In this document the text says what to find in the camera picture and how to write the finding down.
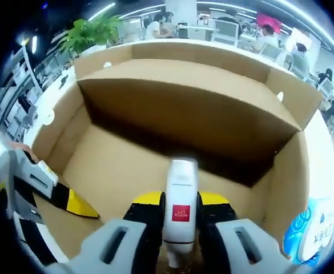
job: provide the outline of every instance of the white tube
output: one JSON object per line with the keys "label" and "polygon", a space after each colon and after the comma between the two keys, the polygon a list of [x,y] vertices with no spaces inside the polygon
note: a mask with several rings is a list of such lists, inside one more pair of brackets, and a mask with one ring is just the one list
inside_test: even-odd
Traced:
{"label": "white tube", "polygon": [[171,268],[182,267],[194,246],[197,170],[193,159],[174,159],[168,172],[163,243]]}

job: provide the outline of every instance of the cardboard box flap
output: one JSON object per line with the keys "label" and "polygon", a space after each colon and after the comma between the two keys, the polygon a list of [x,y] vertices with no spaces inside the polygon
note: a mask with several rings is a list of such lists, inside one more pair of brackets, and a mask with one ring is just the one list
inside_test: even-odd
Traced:
{"label": "cardboard box flap", "polygon": [[303,132],[295,134],[277,154],[274,167],[263,228],[282,248],[291,222],[308,209],[309,157]]}
{"label": "cardboard box flap", "polygon": [[253,59],[247,56],[248,53],[245,54],[213,44],[208,46],[181,41],[138,42],[116,46],[78,59],[75,62],[75,72],[77,79],[81,79],[101,70],[107,62],[117,65],[130,59],[169,59],[217,67],[266,84],[276,95],[282,91],[283,105],[303,130],[318,108],[321,94],[295,76]]}
{"label": "cardboard box flap", "polygon": [[59,137],[83,104],[81,90],[74,83],[53,107],[54,121],[48,126],[41,126],[32,144],[32,150],[40,160],[49,160]]}
{"label": "cardboard box flap", "polygon": [[[205,75],[205,80],[196,75]],[[102,112],[105,119],[119,119],[243,163],[273,159],[300,130],[266,86],[210,66],[133,60],[78,83],[88,106]],[[269,111],[264,102],[271,102]]]}
{"label": "cardboard box flap", "polygon": [[77,79],[82,79],[109,64],[115,65],[130,59],[132,59],[132,48],[129,45],[98,51],[74,61],[75,76]]}
{"label": "cardboard box flap", "polygon": [[198,88],[246,102],[300,130],[291,114],[265,85],[216,67],[172,60],[130,60],[97,71],[86,79],[135,79]]}
{"label": "cardboard box flap", "polygon": [[275,94],[283,93],[282,103],[304,130],[321,102],[321,93],[297,77],[271,68],[266,81]]}

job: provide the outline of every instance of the white column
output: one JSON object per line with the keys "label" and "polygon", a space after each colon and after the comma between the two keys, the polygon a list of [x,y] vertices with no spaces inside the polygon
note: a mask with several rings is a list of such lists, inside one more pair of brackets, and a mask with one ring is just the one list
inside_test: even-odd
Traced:
{"label": "white column", "polygon": [[197,1],[196,0],[164,0],[166,11],[174,14],[173,23],[185,22],[189,26],[197,25]]}
{"label": "white column", "polygon": [[309,64],[310,64],[310,72],[312,74],[314,74],[315,71],[315,64],[317,61],[317,58],[319,56],[319,51],[321,48],[321,43],[320,41],[311,33],[309,33],[309,38],[311,39],[312,43],[311,43],[311,47],[308,50],[308,52],[306,53],[306,56],[308,57],[309,60]]}

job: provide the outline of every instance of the office ceiling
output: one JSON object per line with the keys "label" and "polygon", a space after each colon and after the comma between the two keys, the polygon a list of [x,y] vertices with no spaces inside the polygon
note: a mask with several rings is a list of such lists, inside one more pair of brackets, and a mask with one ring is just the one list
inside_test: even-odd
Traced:
{"label": "office ceiling", "polygon": [[[314,33],[322,41],[322,45],[334,53],[334,20],[326,15],[322,8],[312,1],[286,0],[307,14],[322,27],[330,37],[320,32],[308,19],[300,14],[294,13],[280,0],[214,0],[205,2],[227,3],[236,6],[246,7],[265,13],[277,18],[281,22],[300,30]],[[23,24],[23,30],[30,34],[40,35],[43,39],[43,51],[50,47],[51,39],[57,34],[72,26],[74,20],[79,18],[87,19],[97,11],[115,2],[116,5],[110,10],[110,14],[125,14],[148,6],[159,5],[164,0],[49,0],[39,5],[34,13]],[[198,4],[199,10],[208,10],[209,7],[218,7],[211,3]]]}

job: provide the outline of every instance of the red label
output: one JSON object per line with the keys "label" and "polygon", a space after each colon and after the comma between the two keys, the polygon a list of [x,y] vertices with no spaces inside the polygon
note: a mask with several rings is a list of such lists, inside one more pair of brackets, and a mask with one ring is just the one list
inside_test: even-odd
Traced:
{"label": "red label", "polygon": [[172,221],[190,221],[190,206],[174,204]]}

